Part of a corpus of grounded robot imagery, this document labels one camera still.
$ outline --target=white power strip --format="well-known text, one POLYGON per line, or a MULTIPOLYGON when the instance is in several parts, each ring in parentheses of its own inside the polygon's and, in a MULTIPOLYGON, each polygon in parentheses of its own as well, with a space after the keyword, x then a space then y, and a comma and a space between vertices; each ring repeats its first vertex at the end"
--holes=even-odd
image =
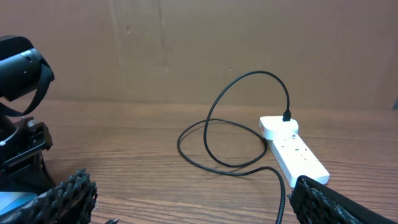
POLYGON ((282 116, 265 116, 260 118, 259 125, 291 187, 295 187, 301 175, 321 184, 328 182, 329 172, 297 134, 299 125, 296 120, 283 121, 282 116))

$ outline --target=black cable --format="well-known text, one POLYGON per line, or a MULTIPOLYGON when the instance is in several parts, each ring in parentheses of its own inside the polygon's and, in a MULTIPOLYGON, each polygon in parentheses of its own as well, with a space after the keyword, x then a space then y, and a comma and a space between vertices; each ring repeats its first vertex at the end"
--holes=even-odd
POLYGON ((183 131, 183 132, 181 133, 181 135, 180 135, 180 136, 178 137, 178 139, 177 139, 177 149, 178 149, 179 153, 181 154, 181 156, 182 156, 184 159, 186 159, 188 162, 190 162, 191 164, 193 164, 193 165, 195 165, 195 166, 197 166, 197 167, 199 167, 199 168, 201 168, 201 169, 204 169, 204 170, 207 170, 207 171, 210 171, 210 172, 214 172, 214 173, 216 173, 216 174, 228 175, 228 176, 233 176, 233 177, 241 177, 241 176, 253 174, 253 173, 255 173, 255 172, 259 172, 260 170, 271 170, 271 171, 273 171, 273 172, 276 174, 276 176, 278 176, 279 183, 280 183, 280 203, 279 203, 278 216, 277 216, 277 219, 276 219, 276 224, 280 224, 280 223, 282 223, 282 217, 283 217, 283 215, 284 215, 286 192, 285 192, 284 180, 283 180, 282 176, 280 175, 280 173, 279 173, 276 169, 274 169, 274 168, 272 168, 272 167, 260 167, 260 168, 257 168, 257 169, 254 169, 254 170, 250 170, 250 171, 247 171, 247 172, 243 172, 243 173, 235 173, 235 172, 220 171, 220 170, 216 170, 216 169, 212 169, 212 168, 203 166, 203 165, 201 165, 201 164, 199 164, 199 163, 197 163, 197 162, 191 160, 187 155, 185 155, 185 154, 182 152, 181 147, 180 147, 181 138, 183 137, 183 135, 184 135, 187 131, 189 131, 191 128, 193 128, 193 127, 195 127, 196 125, 198 125, 198 124, 204 122, 204 123, 205 123, 205 129, 204 129, 204 131, 203 131, 203 142, 205 143, 206 151, 207 151, 207 153, 210 155, 210 157, 211 157, 212 159, 214 159, 216 162, 218 162, 219 164, 224 165, 224 166, 226 166, 226 167, 246 167, 246 166, 249 166, 249 165, 251 165, 251 164, 257 162, 259 159, 261 159, 261 158, 266 154, 266 152, 267 152, 267 141, 266 141, 266 139, 265 139, 263 136, 261 136, 260 134, 258 134, 258 133, 255 132, 254 130, 252 130, 251 128, 246 127, 246 126, 244 126, 244 125, 242 125, 242 124, 236 123, 236 122, 234 122, 234 121, 228 121, 228 120, 219 119, 219 118, 210 118, 210 117, 211 117, 211 114, 213 113, 214 108, 215 108, 216 105, 217 105, 217 103, 219 102, 219 100, 221 99, 221 97, 225 94, 225 92, 226 92, 232 85, 234 85, 237 81, 239 81, 240 79, 242 79, 242 78, 244 78, 244 77, 246 77, 246 76, 253 75, 253 74, 257 74, 257 73, 270 75, 270 76, 272 76, 273 78, 275 78, 275 79, 282 85, 282 88, 283 88, 284 91, 285 91, 286 99, 287 99, 287 106, 286 106, 286 110, 285 110, 284 115, 283 115, 283 121, 290 121, 291 113, 290 113, 290 110, 289 110, 289 106, 290 106, 289 93, 287 92, 286 86, 284 85, 284 83, 282 82, 282 80, 280 80, 277 76, 275 76, 274 74, 272 74, 272 73, 270 73, 270 72, 265 72, 265 71, 253 71, 253 72, 249 72, 249 73, 246 73, 246 74, 244 74, 244 75, 241 75, 240 77, 236 78, 235 80, 233 80, 230 84, 228 84, 228 85, 225 87, 225 89, 220 93, 220 95, 218 95, 216 101, 213 103, 213 106, 211 106, 210 111, 209 111, 209 113, 208 113, 208 115, 207 115, 207 119, 206 119, 206 120, 203 120, 203 121, 199 121, 199 122, 197 122, 197 123, 195 123, 195 124, 189 126, 185 131, 183 131), (208 125, 209 125, 209 122, 210 122, 210 121, 222 121, 222 122, 226 122, 226 123, 233 124, 233 125, 235 125, 235 126, 244 128, 244 129, 246 129, 246 130, 252 132, 252 133, 255 134, 258 138, 260 138, 260 140, 261 140, 262 143, 264 144, 264 152, 262 152, 262 153, 261 153, 259 156, 257 156, 255 159, 253 159, 253 160, 251 160, 251 161, 249 161, 249 162, 245 162, 245 163, 243 163, 243 164, 231 165, 231 164, 227 164, 227 163, 225 163, 225 162, 220 161, 219 159, 217 159, 217 158, 213 155, 213 153, 211 153, 211 151, 210 151, 210 149, 209 149, 209 147, 208 147, 208 145, 207 145, 207 129, 208 129, 208 125))

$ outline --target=wood grain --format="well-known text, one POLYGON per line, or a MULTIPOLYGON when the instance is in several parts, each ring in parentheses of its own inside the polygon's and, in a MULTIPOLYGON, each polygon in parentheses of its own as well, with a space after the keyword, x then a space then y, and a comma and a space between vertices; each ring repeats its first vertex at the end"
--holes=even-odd
MULTIPOLYGON (((121 223, 274 223, 280 191, 273 173, 221 176, 192 166, 178 154, 178 135, 204 119, 209 108, 44 101, 34 116, 52 133, 54 147, 44 157, 56 182, 82 167, 97 182, 93 223, 110 218, 121 223)), ((258 117, 281 112, 219 106, 214 117, 257 130, 258 117)), ((398 112, 293 109, 292 114, 301 137, 330 172, 328 186, 398 222, 398 112)), ((228 170, 206 154, 202 131, 188 135, 183 150, 204 165, 228 170)), ((262 151, 255 136, 227 124, 212 124, 208 137, 216 156, 226 162, 244 162, 262 151)), ((264 165, 280 170, 270 151, 243 170, 264 165)), ((289 203, 283 223, 298 223, 289 203)))

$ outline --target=power outlet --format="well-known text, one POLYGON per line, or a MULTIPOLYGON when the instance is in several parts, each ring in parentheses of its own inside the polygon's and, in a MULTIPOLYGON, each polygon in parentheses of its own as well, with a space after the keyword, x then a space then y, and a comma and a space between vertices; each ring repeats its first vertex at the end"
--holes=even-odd
POLYGON ((301 175, 321 184, 329 181, 329 172, 297 134, 296 120, 283 122, 278 116, 261 117, 260 130, 291 187, 295 187, 301 175))

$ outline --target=electrical socket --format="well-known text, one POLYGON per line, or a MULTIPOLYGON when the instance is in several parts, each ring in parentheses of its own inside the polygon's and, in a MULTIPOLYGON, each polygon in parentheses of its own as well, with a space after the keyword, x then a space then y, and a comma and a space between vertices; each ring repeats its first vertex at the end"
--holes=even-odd
POLYGON ((260 130, 289 185, 295 187, 301 175, 326 184, 330 174, 297 134, 296 120, 284 121, 282 126, 277 125, 280 120, 281 116, 261 117, 260 130))

